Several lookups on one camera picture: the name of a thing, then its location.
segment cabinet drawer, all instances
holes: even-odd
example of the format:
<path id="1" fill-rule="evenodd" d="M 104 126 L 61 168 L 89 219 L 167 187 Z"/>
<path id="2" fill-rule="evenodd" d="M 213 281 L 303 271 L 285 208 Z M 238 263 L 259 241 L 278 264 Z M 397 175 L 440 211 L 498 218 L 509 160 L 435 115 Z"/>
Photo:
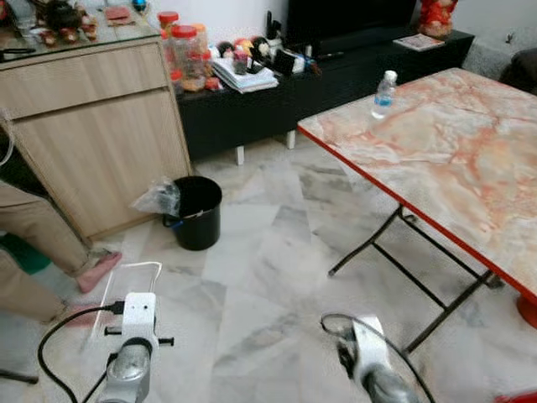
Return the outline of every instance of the cabinet drawer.
<path id="1" fill-rule="evenodd" d="M 146 44 L 0 71 L 0 107 L 21 118 L 165 85 L 159 47 Z"/>
<path id="2" fill-rule="evenodd" d="M 18 148 L 85 237 L 136 222 L 129 205 L 153 180 L 189 166 L 166 91 L 138 94 L 15 123 Z"/>

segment black tv stand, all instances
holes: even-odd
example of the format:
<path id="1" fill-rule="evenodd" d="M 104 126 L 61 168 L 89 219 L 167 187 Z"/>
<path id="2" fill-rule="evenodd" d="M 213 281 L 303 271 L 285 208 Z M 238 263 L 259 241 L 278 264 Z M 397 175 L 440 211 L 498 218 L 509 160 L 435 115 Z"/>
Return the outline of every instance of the black tv stand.
<path id="1" fill-rule="evenodd" d="M 461 67 L 473 38 L 453 31 L 444 46 L 424 52 L 383 42 L 319 61 L 321 76 L 282 77 L 269 90 L 185 94 L 177 101 L 190 157 L 198 160 L 294 130 L 303 118 L 373 94 L 386 70 L 397 71 L 398 84 L 404 84 Z"/>

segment cabinet door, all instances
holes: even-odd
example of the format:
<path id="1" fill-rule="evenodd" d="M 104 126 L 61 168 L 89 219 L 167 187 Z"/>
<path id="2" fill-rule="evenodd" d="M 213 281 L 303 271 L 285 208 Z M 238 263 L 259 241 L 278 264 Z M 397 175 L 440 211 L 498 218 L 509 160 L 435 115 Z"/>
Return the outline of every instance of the cabinet door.
<path id="1" fill-rule="evenodd" d="M 142 219 L 129 205 L 188 175 L 170 94 L 155 91 L 18 123 L 17 145 L 82 235 Z"/>

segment beige pants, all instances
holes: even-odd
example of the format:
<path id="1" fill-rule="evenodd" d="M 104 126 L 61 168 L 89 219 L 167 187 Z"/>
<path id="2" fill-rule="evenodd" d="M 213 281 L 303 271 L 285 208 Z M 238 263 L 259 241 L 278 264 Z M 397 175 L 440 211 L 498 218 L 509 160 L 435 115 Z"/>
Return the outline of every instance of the beige pants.
<path id="1" fill-rule="evenodd" d="M 68 276 L 90 267 L 89 251 L 44 199 L 0 182 L 0 229 L 31 244 Z M 47 322 L 65 306 L 0 249 L 0 309 Z"/>

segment foot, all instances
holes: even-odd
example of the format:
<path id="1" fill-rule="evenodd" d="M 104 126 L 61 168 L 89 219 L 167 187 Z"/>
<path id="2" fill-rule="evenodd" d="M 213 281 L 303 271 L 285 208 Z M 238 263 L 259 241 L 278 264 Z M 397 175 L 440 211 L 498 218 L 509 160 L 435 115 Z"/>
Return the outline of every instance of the foot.
<path id="1" fill-rule="evenodd" d="M 83 275 L 76 277 L 76 282 L 81 292 L 86 294 L 93 290 L 101 278 L 116 266 L 122 256 L 119 252 L 104 256 L 99 259 L 93 269 L 89 269 Z"/>

